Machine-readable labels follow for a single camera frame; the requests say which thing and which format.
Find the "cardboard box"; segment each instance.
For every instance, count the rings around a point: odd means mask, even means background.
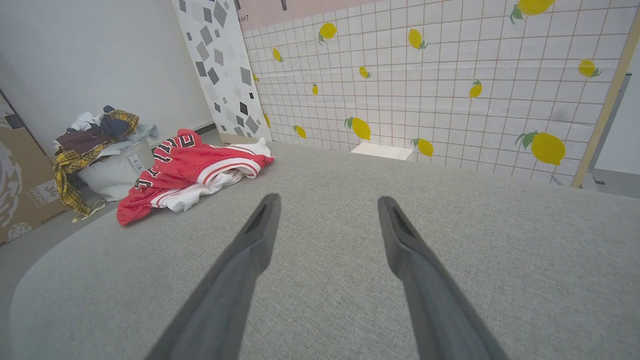
[[[27,129],[12,128],[21,124],[6,119],[10,107],[3,101],[0,96],[0,246],[68,210],[51,162]]]

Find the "red and white garment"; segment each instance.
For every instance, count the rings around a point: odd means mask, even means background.
[[[154,158],[155,165],[140,174],[120,201],[120,225],[145,217],[152,208],[188,210],[201,195],[216,193],[245,176],[255,178],[274,159],[264,138],[250,145],[217,147],[202,143],[200,135],[187,129],[158,145]]]

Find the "yellow lemon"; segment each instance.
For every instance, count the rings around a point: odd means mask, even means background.
[[[566,152],[562,140],[551,134],[538,133],[537,131],[520,134],[516,139],[516,144],[520,139],[522,139],[522,145],[525,149],[530,143],[533,143],[531,152],[538,161],[560,166],[560,161],[564,158]]]
[[[338,31],[338,29],[331,22],[327,22],[326,24],[322,25],[322,28],[320,28],[320,32],[318,32],[318,42],[322,44],[323,42],[325,42],[324,40],[326,38],[332,38],[335,35],[336,31]]]
[[[298,136],[300,136],[301,138],[303,138],[303,139],[307,138],[307,133],[305,132],[305,130],[302,127],[294,126],[293,127],[293,131],[297,132]]]
[[[540,15],[555,4],[556,0],[520,0],[514,5],[509,19],[515,25],[513,19],[523,20],[522,14],[526,16]]]
[[[350,117],[344,120],[344,125],[351,129],[353,127],[354,134],[364,140],[371,140],[371,129],[367,123],[357,117]]]
[[[479,97],[482,93],[482,83],[480,80],[474,80],[474,86],[471,86],[471,90],[469,90],[469,97]]]
[[[416,29],[411,29],[407,38],[409,39],[409,45],[418,50],[424,49],[425,47],[427,47],[427,45],[429,45],[424,43],[422,35],[420,35],[420,31],[417,31]]]
[[[367,68],[364,66],[360,67],[360,76],[362,76],[365,79],[369,79],[371,77],[371,73],[367,72]]]
[[[433,155],[433,145],[425,139],[413,139],[411,140],[413,146],[417,146],[418,150],[425,154],[426,156],[431,157]]]
[[[600,69],[597,69],[596,64],[594,64],[591,60],[580,61],[580,65],[578,65],[578,71],[587,78],[594,78],[602,74],[602,71],[600,71]]]
[[[273,48],[273,58],[279,62],[284,61],[284,59],[282,58],[282,55],[280,55],[280,51],[278,51],[278,49],[276,49],[275,47]]]

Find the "yellow plaid shirt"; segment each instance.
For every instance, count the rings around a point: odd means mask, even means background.
[[[127,128],[127,131],[124,132],[124,135],[129,135],[136,131],[136,128],[138,127],[138,116],[122,110],[113,110],[109,112],[109,115],[113,119],[120,119],[129,123],[129,127]],[[91,207],[89,207],[89,205],[80,198],[80,194],[77,190],[71,187],[67,180],[67,175],[73,174],[74,172],[87,167],[98,157],[100,151],[116,142],[117,141],[114,139],[109,140],[84,154],[78,154],[71,150],[63,151],[56,156],[56,162],[53,165],[53,174],[56,180],[56,186],[58,187],[58,193],[60,194],[60,199],[77,213],[88,216],[91,212]]]

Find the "gray carpet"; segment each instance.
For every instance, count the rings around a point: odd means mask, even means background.
[[[185,213],[115,213],[25,275],[16,359],[140,359],[258,201],[282,196],[241,359],[415,359],[376,200],[393,196],[512,359],[640,354],[640,200],[273,143],[276,160]]]

